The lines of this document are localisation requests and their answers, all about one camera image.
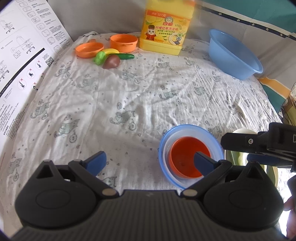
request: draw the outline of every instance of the silver screw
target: silver screw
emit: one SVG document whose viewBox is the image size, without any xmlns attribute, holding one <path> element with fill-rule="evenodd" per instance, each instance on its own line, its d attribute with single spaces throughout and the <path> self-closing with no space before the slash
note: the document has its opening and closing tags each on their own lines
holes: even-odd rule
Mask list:
<svg viewBox="0 0 296 241">
<path fill-rule="evenodd" d="M 102 191 L 102 194 L 105 196 L 114 196 L 117 193 L 117 191 L 113 188 L 106 188 Z"/>
<path fill-rule="evenodd" d="M 197 191 L 194 189 L 186 189 L 183 191 L 183 195 L 187 197 L 194 197 L 197 195 Z"/>
</svg>

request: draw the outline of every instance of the instruction sheet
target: instruction sheet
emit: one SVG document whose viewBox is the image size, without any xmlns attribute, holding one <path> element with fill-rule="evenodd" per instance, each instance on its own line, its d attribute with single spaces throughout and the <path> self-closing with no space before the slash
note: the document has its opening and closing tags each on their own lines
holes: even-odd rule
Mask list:
<svg viewBox="0 0 296 241">
<path fill-rule="evenodd" d="M 46 71 L 72 43 L 46 0 L 13 0 L 0 12 L 0 174 Z"/>
</svg>

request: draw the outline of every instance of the green toy vegetable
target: green toy vegetable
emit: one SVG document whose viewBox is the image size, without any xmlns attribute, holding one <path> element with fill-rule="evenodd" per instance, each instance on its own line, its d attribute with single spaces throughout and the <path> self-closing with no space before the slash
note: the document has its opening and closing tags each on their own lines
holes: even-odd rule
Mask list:
<svg viewBox="0 0 296 241">
<path fill-rule="evenodd" d="M 133 59 L 135 56 L 131 53 L 114 53 L 114 55 L 117 55 L 120 59 Z"/>
<path fill-rule="evenodd" d="M 94 58 L 94 62 L 97 65 L 101 65 L 105 62 L 106 58 L 107 58 L 106 53 L 103 51 L 100 51 L 97 53 L 96 57 Z"/>
</svg>

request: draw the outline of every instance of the dish soap bottle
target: dish soap bottle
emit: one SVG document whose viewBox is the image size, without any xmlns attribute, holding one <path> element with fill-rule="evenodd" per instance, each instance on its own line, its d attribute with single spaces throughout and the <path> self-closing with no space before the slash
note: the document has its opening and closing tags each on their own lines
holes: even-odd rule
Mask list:
<svg viewBox="0 0 296 241">
<path fill-rule="evenodd" d="M 140 36 L 143 50 L 178 55 L 194 12 L 194 1 L 148 0 Z"/>
</svg>

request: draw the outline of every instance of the human hand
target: human hand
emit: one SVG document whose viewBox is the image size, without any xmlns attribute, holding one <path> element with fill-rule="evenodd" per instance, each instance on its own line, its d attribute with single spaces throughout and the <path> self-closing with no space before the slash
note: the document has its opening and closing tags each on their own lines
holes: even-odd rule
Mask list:
<svg viewBox="0 0 296 241">
<path fill-rule="evenodd" d="M 294 210 L 294 201 L 292 196 L 284 203 L 284 211 L 289 210 L 291 211 L 287 221 L 287 238 L 292 239 L 296 236 L 296 212 Z"/>
</svg>

